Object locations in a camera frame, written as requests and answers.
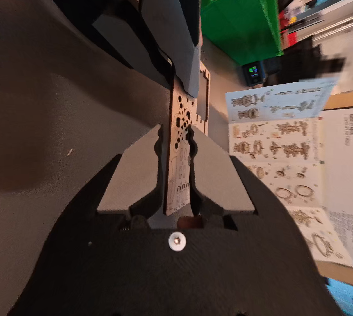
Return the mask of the folded assembly instruction leaflet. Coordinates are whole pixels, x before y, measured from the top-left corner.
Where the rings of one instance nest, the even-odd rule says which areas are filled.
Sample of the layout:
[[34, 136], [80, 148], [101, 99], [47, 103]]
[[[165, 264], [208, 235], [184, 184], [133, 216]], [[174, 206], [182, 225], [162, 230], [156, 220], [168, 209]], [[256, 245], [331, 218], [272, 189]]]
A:
[[319, 114], [337, 79], [225, 93], [229, 154], [284, 205], [315, 261], [352, 267], [324, 209], [324, 158]]

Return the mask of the long green plastic bin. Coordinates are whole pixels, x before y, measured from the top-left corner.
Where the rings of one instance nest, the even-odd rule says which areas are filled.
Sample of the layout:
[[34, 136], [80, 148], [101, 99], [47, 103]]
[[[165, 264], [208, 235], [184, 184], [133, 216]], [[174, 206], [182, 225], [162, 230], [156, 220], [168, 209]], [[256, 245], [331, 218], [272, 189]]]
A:
[[201, 27], [239, 65], [283, 55], [277, 0], [201, 0]]

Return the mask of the black power bank with display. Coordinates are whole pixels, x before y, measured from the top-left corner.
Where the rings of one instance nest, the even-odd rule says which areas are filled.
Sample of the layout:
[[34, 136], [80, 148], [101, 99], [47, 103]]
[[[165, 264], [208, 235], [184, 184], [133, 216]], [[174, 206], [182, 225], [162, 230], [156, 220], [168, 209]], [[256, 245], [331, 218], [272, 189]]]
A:
[[262, 85], [265, 80], [263, 61], [255, 61], [241, 66], [245, 83], [248, 87]]

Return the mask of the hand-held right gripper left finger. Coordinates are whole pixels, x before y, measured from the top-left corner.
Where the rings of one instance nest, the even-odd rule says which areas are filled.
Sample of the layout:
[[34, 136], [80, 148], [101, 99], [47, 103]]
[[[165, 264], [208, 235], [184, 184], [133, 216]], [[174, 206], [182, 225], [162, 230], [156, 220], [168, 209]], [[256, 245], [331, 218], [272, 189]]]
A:
[[153, 129], [128, 147], [120, 157], [97, 207], [100, 214], [152, 217], [161, 207], [163, 126]]

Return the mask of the white printed paper sheet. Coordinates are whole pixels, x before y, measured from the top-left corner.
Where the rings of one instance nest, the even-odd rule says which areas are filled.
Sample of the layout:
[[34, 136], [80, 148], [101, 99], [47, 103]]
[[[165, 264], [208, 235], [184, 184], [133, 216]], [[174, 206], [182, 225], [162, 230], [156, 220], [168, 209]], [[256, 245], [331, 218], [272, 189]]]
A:
[[352, 267], [353, 257], [353, 114], [351, 108], [320, 113], [323, 169], [323, 212], [328, 258]]

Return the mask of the wooden laser-cut parts sheet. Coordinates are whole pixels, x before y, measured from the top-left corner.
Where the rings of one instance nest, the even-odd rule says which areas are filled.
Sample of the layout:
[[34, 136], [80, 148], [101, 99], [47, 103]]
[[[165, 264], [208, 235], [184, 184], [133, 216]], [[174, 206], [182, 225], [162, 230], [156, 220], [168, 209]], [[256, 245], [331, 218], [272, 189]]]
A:
[[206, 81], [204, 120], [197, 114], [197, 99], [184, 91], [177, 77], [174, 77], [170, 90], [170, 125], [164, 201], [166, 216], [170, 216], [190, 202], [189, 126], [194, 125], [208, 135], [211, 77], [202, 62], [200, 62], [199, 71]]

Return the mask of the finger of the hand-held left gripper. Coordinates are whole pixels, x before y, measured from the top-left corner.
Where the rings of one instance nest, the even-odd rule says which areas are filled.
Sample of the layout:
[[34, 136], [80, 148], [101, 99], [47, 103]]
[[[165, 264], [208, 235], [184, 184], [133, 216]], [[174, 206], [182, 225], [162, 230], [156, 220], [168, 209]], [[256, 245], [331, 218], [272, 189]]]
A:
[[140, 12], [159, 48], [172, 61], [186, 93], [197, 98], [201, 0], [142, 0]]
[[92, 26], [128, 66], [170, 90], [171, 64], [144, 24], [142, 31], [136, 31], [121, 18], [101, 15]]

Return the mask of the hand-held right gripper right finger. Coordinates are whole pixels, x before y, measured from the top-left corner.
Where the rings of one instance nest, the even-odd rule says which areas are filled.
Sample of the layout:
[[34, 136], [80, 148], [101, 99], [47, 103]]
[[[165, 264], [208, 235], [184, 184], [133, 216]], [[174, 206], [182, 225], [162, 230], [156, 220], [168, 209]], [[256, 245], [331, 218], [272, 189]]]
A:
[[188, 128], [188, 141], [192, 213], [204, 217], [254, 213], [229, 154], [194, 125]]

